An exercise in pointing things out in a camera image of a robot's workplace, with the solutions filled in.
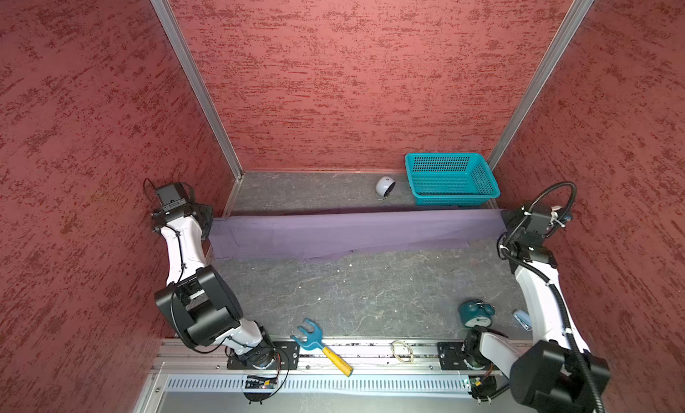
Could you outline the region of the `purple trousers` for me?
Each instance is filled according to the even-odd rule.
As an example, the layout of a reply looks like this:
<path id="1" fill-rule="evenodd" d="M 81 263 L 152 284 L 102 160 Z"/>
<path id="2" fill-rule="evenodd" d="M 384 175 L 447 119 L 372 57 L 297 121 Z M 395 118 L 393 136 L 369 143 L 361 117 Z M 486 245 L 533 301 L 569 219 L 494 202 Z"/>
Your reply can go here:
<path id="1" fill-rule="evenodd" d="M 455 249 L 505 231 L 498 210 L 391 211 L 215 220 L 218 259 L 331 261 L 348 254 Z"/>

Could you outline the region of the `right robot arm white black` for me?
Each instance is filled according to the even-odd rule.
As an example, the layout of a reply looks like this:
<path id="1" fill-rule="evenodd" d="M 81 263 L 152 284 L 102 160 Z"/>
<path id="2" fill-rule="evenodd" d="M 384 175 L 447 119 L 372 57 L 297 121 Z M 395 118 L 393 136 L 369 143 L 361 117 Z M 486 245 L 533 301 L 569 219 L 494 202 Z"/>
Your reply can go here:
<path id="1" fill-rule="evenodd" d="M 572 206 L 530 204 L 508 214 L 497 242 L 526 301 L 533 344 L 520 352 L 492 329 L 494 309 L 467 301 L 458 314 L 468 333 L 462 346 L 469 368 L 497 368 L 506 390 L 520 405 L 537 412 L 604 412 L 608 363 L 592 354 L 574 324 L 562 294 L 558 263 L 543 243 L 572 220 Z"/>

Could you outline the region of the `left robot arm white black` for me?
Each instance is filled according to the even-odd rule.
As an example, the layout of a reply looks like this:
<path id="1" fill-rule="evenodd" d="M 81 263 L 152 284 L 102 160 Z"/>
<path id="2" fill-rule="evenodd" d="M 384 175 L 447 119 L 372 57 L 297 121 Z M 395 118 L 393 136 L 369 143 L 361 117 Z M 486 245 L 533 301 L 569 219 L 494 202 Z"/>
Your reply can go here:
<path id="1" fill-rule="evenodd" d="M 166 242 L 167 286 L 155 304 L 188 349 L 209 354 L 224 348 L 246 368 L 270 368 L 276 348 L 264 327 L 244 316 L 233 291 L 203 250 L 212 208 L 171 199 L 153 213 L 153 231 Z"/>

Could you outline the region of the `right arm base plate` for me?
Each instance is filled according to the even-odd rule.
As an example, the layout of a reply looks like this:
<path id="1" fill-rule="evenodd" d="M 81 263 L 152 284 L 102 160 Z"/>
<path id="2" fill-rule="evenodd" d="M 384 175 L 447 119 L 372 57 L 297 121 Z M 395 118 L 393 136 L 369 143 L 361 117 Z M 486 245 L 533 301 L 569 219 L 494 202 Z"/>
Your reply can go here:
<path id="1" fill-rule="evenodd" d="M 436 347 L 442 371 L 483 370 L 483 365 L 476 364 L 476 366 L 474 366 L 468 361 L 464 343 L 462 341 L 439 342 Z"/>

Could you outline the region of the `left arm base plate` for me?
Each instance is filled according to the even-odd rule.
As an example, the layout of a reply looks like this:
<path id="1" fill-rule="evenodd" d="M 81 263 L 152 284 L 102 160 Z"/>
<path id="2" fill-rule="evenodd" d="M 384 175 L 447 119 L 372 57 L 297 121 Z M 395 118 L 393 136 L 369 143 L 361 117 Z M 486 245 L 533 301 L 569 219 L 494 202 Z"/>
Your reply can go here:
<path id="1" fill-rule="evenodd" d="M 301 347 L 293 341 L 275 342 L 275 351 L 270 362 L 262 367 L 255 367 L 248 361 L 239 361 L 235 354 L 229 354 L 227 358 L 227 370 L 241 371 L 285 371 L 286 369 L 295 370 L 298 368 Z"/>

